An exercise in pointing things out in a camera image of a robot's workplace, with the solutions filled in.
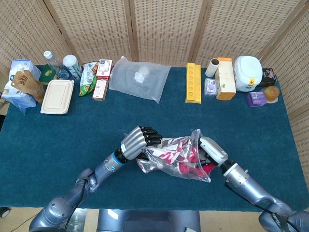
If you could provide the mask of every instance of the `white spray can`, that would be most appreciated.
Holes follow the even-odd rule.
[[[67,55],[63,58],[62,63],[68,68],[75,80],[81,79],[83,67],[78,63],[76,56]]]

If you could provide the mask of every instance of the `robot finger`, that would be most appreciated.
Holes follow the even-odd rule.
[[[157,138],[146,139],[146,143],[147,143],[147,146],[152,146],[152,145],[160,144],[161,143],[161,139],[157,139]]]
[[[141,130],[152,130],[152,127],[141,127],[141,126],[140,126],[140,129],[141,129]]]
[[[158,134],[158,132],[154,129],[142,130],[142,132],[145,134]]]
[[[147,139],[162,139],[162,136],[160,134],[145,134],[144,137]]]

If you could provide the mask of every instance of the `food container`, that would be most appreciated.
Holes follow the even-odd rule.
[[[62,115],[69,110],[74,81],[52,80],[47,86],[41,114]]]

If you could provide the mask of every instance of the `plastic bag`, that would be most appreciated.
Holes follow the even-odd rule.
[[[170,68],[121,57],[112,70],[110,89],[159,103]]]
[[[198,129],[191,136],[163,138],[161,144],[146,147],[146,157],[139,156],[137,163],[144,173],[162,170],[175,177],[210,182],[209,174],[216,166],[199,149],[200,137]]]

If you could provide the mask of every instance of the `red box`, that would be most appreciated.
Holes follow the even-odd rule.
[[[109,80],[112,71],[112,60],[111,59],[100,59],[98,62],[97,78]]]

